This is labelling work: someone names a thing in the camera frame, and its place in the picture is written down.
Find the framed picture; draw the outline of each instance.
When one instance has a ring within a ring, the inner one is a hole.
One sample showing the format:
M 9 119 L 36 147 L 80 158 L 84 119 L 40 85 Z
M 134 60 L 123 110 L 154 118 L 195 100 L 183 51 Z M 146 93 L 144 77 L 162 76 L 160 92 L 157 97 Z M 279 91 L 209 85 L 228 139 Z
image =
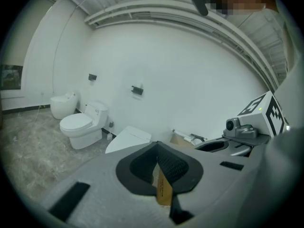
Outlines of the framed picture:
M 21 76 L 23 66 L 0 66 L 0 90 L 21 89 Z

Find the ceiling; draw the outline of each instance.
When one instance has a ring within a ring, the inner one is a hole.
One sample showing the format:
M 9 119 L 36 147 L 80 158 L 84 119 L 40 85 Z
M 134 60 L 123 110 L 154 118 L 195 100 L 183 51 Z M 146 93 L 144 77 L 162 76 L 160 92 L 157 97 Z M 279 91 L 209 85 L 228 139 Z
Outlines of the ceiling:
M 211 11 L 200 18 L 190 0 L 72 0 L 97 28 L 125 22 L 163 23 L 187 27 L 242 55 L 275 91 L 286 77 L 282 43 L 283 20 L 268 9 L 224 16 Z

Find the toilet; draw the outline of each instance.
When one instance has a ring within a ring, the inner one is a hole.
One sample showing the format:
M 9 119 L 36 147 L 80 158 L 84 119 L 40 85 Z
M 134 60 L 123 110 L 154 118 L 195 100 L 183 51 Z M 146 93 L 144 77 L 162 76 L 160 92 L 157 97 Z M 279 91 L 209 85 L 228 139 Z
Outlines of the toilet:
M 74 114 L 78 101 L 77 95 L 73 92 L 67 92 L 62 96 L 51 98 L 51 113 L 56 119 L 63 119 L 66 116 Z
M 127 126 L 120 134 L 118 134 L 112 140 L 112 142 L 106 148 L 105 153 L 107 154 L 131 146 L 149 143 L 150 140 L 151 134 L 131 126 Z
M 100 102 L 89 102 L 85 113 L 73 114 L 60 122 L 61 132 L 69 137 L 74 149 L 83 149 L 102 139 L 108 108 Z

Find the white wall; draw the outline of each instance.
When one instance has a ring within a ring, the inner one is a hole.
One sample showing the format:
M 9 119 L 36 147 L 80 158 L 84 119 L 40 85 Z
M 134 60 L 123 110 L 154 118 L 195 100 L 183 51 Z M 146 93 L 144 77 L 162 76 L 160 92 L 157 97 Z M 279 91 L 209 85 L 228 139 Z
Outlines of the white wall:
M 81 52 L 93 32 L 84 23 L 86 14 L 80 9 L 70 18 L 75 7 L 70 0 L 57 0 L 42 19 L 24 62 L 24 97 L 2 99 L 3 110 L 49 104 L 52 95 L 62 95 L 75 88 Z
M 35 30 L 53 4 L 49 0 L 31 0 L 28 3 L 11 29 L 2 64 L 23 66 Z
M 171 128 L 209 139 L 220 137 L 226 120 L 267 91 L 234 55 L 213 42 L 156 25 L 117 25 L 96 30 L 83 54 L 80 110 L 100 100 L 110 131 L 131 125 L 168 141 Z M 95 82 L 88 74 L 96 74 Z M 132 85 L 143 85 L 134 96 Z

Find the toilet seat lid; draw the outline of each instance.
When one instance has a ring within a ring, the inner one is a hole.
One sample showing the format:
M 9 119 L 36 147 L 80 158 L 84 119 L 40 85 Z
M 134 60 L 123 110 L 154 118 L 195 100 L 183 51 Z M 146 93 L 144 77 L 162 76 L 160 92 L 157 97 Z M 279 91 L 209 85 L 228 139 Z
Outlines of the toilet seat lid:
M 51 98 L 51 101 L 55 101 L 55 102 L 65 102 L 68 101 L 68 97 L 63 95 L 63 96 L 55 96 Z
M 67 131 L 81 130 L 88 128 L 91 125 L 92 119 L 83 113 L 67 116 L 60 122 L 60 127 Z
M 105 153 L 122 150 L 143 143 L 149 143 L 150 139 L 151 134 L 128 126 L 112 140 L 106 148 Z

